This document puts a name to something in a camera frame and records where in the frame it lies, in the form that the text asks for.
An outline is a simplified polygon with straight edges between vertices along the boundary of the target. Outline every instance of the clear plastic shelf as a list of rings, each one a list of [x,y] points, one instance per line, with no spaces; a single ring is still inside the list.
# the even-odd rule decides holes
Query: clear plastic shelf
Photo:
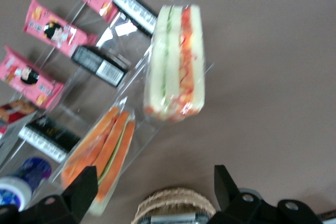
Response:
[[[130,65],[130,71],[119,87],[113,88],[83,67],[67,59],[55,48],[47,47],[36,60],[36,65],[48,73],[54,72],[56,76],[63,74],[62,78],[66,80],[66,83],[63,92],[55,99],[51,107],[46,111],[39,111],[38,115],[48,114],[82,138],[111,106],[123,106],[132,111],[135,115],[136,127],[123,164],[122,175],[167,124],[147,116],[143,111],[144,78],[151,40],[132,25],[132,22],[122,13],[118,13],[112,23],[108,25],[82,1],[78,1],[66,20],[86,32],[98,34],[100,39],[96,46],[123,56]],[[55,64],[65,61],[70,72],[55,72]],[[207,63],[206,72],[212,66],[213,64]],[[18,97],[21,95],[16,93],[12,99]],[[30,205],[50,194],[60,194],[62,187],[59,174],[65,160],[59,164],[27,142],[20,139],[18,143],[19,146],[12,152],[10,159],[0,170],[0,177],[10,174],[25,159],[31,156],[40,156],[51,163],[53,173],[49,181],[44,182],[34,193]]]

